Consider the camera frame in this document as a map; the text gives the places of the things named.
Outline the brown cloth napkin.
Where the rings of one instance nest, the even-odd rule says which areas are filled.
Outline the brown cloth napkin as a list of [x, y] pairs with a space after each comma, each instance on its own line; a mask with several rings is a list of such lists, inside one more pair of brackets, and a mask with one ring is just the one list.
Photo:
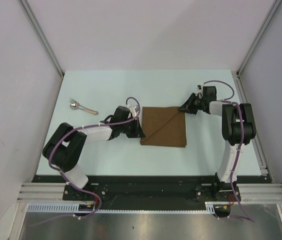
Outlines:
[[142, 146], [184, 148], [187, 145], [185, 114], [176, 106], [143, 107]]

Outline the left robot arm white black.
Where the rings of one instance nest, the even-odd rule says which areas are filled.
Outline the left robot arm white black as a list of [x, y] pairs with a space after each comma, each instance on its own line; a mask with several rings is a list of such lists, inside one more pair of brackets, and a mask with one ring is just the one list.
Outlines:
[[73, 127], [61, 123], [43, 148], [42, 155], [52, 169], [75, 186], [74, 194], [85, 200], [91, 195], [91, 187], [87, 185], [88, 177], [78, 163], [84, 145], [113, 140], [121, 134], [132, 139], [145, 137], [139, 115], [139, 106], [126, 105], [117, 107], [114, 114], [98, 124]]

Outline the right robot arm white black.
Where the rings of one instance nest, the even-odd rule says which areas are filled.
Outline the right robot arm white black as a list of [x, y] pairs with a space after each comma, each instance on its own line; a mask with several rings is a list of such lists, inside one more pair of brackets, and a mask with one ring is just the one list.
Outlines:
[[198, 85], [198, 93], [178, 107], [179, 112], [197, 114], [203, 111], [210, 115], [220, 116], [222, 137], [225, 149], [221, 165], [208, 187], [198, 187], [196, 195], [202, 193], [204, 200], [225, 202], [239, 199], [237, 187], [237, 167], [245, 147], [255, 138], [257, 130], [251, 104], [237, 103], [229, 98], [217, 100], [215, 86]]

